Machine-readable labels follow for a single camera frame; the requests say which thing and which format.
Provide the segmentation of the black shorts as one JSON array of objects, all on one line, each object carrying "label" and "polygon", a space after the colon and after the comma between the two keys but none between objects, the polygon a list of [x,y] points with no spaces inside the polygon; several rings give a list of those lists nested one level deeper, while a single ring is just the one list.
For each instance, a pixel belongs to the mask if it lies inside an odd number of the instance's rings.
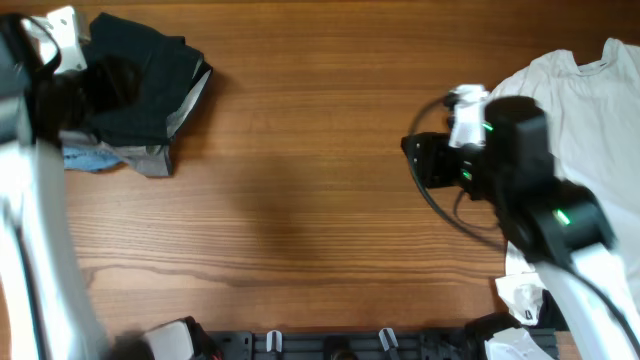
[{"label": "black shorts", "polygon": [[91,41],[83,47],[87,63],[124,60],[133,66],[134,101],[96,114],[88,130],[111,146],[168,145],[169,116],[212,67],[182,36],[167,36],[133,21],[107,13],[89,25]]}]

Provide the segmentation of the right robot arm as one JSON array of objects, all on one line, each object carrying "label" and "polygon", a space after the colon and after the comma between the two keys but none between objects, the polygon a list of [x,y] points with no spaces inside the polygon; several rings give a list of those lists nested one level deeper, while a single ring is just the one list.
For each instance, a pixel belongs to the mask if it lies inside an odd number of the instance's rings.
[{"label": "right robot arm", "polygon": [[595,194],[554,174],[544,111],[530,97],[425,104],[401,140],[431,209],[474,240],[499,244],[444,211],[430,191],[459,186],[489,202],[504,238],[532,263],[584,358],[636,359],[639,315],[614,231]]}]

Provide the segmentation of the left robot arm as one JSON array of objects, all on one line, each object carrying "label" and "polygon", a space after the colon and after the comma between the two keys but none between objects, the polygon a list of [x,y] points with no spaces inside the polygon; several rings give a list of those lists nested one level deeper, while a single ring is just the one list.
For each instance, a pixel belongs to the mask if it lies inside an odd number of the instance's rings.
[{"label": "left robot arm", "polygon": [[180,37],[71,6],[1,18],[1,284],[15,359],[220,359],[190,317],[111,342],[78,267],[64,172],[114,159],[172,172],[169,147],[211,76]]}]

